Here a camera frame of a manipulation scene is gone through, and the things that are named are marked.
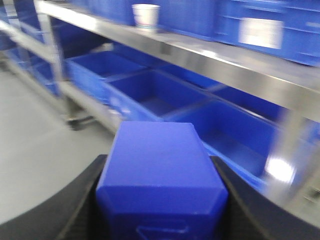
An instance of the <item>blue storage box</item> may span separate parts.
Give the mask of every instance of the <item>blue storage box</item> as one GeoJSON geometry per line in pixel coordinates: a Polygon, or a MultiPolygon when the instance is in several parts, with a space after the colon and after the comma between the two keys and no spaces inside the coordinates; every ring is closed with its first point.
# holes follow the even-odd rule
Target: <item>blue storage box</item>
{"type": "Polygon", "coordinates": [[[209,96],[180,79],[155,70],[104,84],[110,105],[128,120],[163,121],[209,96]]]}
{"type": "Polygon", "coordinates": [[[275,126],[221,100],[207,102],[166,119],[192,123],[211,156],[222,158],[255,187],[263,172],[275,126]]]}
{"type": "Polygon", "coordinates": [[[215,40],[218,0],[153,0],[160,5],[159,26],[206,41],[215,40]]]}
{"type": "Polygon", "coordinates": [[[217,40],[294,62],[320,61],[319,0],[223,0],[217,40]]]}
{"type": "Polygon", "coordinates": [[[286,59],[318,66],[320,63],[320,0],[289,0],[285,31],[290,45],[286,59]]]}
{"type": "Polygon", "coordinates": [[[195,85],[198,88],[201,89],[208,89],[208,90],[213,90],[216,87],[220,87],[223,84],[220,82],[217,82],[215,80],[212,80],[208,77],[202,76],[198,73],[195,73],[193,71],[189,71],[183,67],[179,67],[177,65],[173,64],[167,64],[164,66],[161,66],[158,68],[159,70],[172,74],[181,80],[185,80],[193,85],[195,85]]]}
{"type": "Polygon", "coordinates": [[[0,32],[0,51],[14,48],[16,44],[3,32],[0,32]]]}
{"type": "Polygon", "coordinates": [[[157,68],[162,65],[166,65],[167,62],[151,56],[149,54],[146,54],[142,51],[136,50],[132,47],[123,45],[121,43],[113,41],[113,52],[117,53],[118,55],[121,55],[127,59],[130,59],[140,65],[150,67],[150,68],[157,68]]]}
{"type": "Polygon", "coordinates": [[[214,95],[228,100],[271,121],[276,121],[283,109],[279,105],[232,87],[225,87],[217,90],[214,92],[214,95]]]}
{"type": "Polygon", "coordinates": [[[97,189],[113,240],[210,240],[228,192],[189,123],[121,124],[97,189]]]}
{"type": "Polygon", "coordinates": [[[152,0],[92,0],[90,8],[98,16],[118,24],[134,26],[133,4],[152,4],[152,0]]]}
{"type": "Polygon", "coordinates": [[[50,93],[59,96],[58,85],[54,79],[51,66],[48,62],[42,61],[33,68],[34,77],[42,84],[50,93]]]}
{"type": "Polygon", "coordinates": [[[16,65],[18,65],[23,70],[27,68],[27,64],[25,61],[21,59],[20,53],[17,47],[4,51],[4,54],[7,56],[7,58],[12,60],[16,65]]]}
{"type": "Polygon", "coordinates": [[[112,81],[121,74],[144,68],[110,51],[90,53],[66,60],[71,81],[88,95],[109,104],[104,81],[112,81]]]}

